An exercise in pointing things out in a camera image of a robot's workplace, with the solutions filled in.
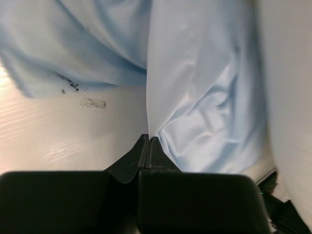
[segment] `black plastic object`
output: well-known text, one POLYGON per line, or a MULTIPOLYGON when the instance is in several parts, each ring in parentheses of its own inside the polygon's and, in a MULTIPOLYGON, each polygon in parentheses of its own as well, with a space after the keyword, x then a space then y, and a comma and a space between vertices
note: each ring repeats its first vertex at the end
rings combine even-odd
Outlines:
POLYGON ((277 186, 277 172, 276 170, 272 172, 268 177, 262 180, 259 184, 261 191, 266 191, 269 194, 272 194, 275 187, 277 186))
POLYGON ((278 233, 311 234, 290 200, 284 203, 266 191, 263 191, 263 199, 273 227, 278 233))
POLYGON ((0 233, 269 234, 261 199, 244 176, 182 173, 142 135, 103 172, 1 176, 0 233))

